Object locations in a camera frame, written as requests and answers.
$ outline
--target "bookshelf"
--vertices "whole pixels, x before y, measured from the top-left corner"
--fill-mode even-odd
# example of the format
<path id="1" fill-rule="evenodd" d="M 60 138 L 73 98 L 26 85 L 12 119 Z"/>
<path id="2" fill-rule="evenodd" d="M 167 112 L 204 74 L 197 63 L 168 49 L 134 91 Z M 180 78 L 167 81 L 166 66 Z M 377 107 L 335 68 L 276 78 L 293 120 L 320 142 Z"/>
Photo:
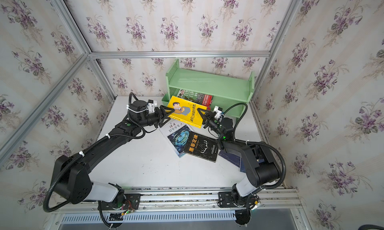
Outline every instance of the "bookshelf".
<path id="1" fill-rule="evenodd" d="M 165 106 L 171 96 L 176 96 L 180 89 L 185 89 L 214 96 L 211 108 L 219 106 L 225 111 L 236 103 L 248 103 L 255 90 L 253 72 L 248 80 L 231 78 L 179 68 L 178 59 L 168 69 L 166 81 L 168 92 L 162 98 Z M 244 106 L 237 106 L 228 111 L 227 115 L 239 118 L 243 111 Z"/>

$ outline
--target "white tabletop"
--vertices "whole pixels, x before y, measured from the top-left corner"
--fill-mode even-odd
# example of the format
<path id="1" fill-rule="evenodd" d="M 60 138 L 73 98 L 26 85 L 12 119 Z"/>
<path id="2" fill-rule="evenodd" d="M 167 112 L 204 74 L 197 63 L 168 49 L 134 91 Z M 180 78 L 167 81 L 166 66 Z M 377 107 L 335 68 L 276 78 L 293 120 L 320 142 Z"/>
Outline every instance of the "white tabletop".
<path id="1" fill-rule="evenodd" d="M 162 97 L 138 97 L 156 100 Z M 99 139 L 110 132 L 126 115 L 128 97 L 119 96 L 109 113 Z M 154 126 L 145 127 L 148 131 Z M 193 131 L 212 137 L 208 129 L 192 127 Z M 261 141 L 250 108 L 236 129 L 242 140 Z M 93 181 L 114 183 L 122 187 L 231 187 L 245 173 L 220 156 L 216 162 L 189 154 L 179 158 L 159 130 L 133 139 L 102 160 L 90 173 Z"/>

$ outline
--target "yellow book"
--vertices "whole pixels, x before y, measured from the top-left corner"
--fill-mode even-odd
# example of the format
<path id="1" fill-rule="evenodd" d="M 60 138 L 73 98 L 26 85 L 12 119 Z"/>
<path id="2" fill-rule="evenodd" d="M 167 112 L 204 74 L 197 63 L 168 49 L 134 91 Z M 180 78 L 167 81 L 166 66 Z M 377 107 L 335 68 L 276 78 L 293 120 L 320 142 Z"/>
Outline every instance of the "yellow book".
<path id="1" fill-rule="evenodd" d="M 175 109 L 175 112 L 169 116 L 170 118 L 185 122 L 186 124 L 198 128 L 201 128 L 203 119 L 197 109 L 207 109 L 206 106 L 199 105 L 175 96 L 171 97 L 167 107 Z"/>

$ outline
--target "wallpaper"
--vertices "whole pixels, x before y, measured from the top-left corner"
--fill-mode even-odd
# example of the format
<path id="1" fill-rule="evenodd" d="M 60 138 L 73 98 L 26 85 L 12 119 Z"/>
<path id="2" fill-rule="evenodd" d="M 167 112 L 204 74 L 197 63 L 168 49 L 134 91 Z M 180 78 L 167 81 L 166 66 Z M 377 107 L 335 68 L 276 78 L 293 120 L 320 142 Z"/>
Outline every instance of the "wallpaper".
<path id="1" fill-rule="evenodd" d="M 47 0 L 0 0 L 0 147 L 80 55 Z"/>
<path id="2" fill-rule="evenodd" d="M 313 229 L 384 226 L 384 0 L 303 0 L 254 99 Z"/>
<path id="3" fill-rule="evenodd" d="M 92 51 L 268 50 L 290 0 L 64 0 Z"/>
<path id="4" fill-rule="evenodd" d="M 0 146 L 81 55 L 48 0 L 0 0 Z M 108 115 L 84 66 L 0 167 L 0 229 L 43 229 L 53 165 L 89 146 Z M 55 195 L 51 205 L 60 200 Z"/>
<path id="5" fill-rule="evenodd" d="M 164 96 L 167 92 L 166 72 L 174 58 L 102 59 L 98 60 L 114 92 L 128 96 Z M 255 78 L 265 58 L 180 58 L 181 68 L 248 80 Z"/>

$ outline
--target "gray floor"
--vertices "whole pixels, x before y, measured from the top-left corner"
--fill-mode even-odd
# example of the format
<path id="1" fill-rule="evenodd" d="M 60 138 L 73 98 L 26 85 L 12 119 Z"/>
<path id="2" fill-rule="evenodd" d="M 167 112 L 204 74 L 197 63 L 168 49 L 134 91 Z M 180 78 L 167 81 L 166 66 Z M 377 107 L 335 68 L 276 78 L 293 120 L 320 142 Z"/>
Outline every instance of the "gray floor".
<path id="1" fill-rule="evenodd" d="M 60 230 L 107 230 L 104 224 L 66 224 Z M 239 229 L 234 221 L 123 223 L 118 230 L 232 230 Z M 290 209 L 257 209 L 252 213 L 247 229 L 297 230 Z"/>

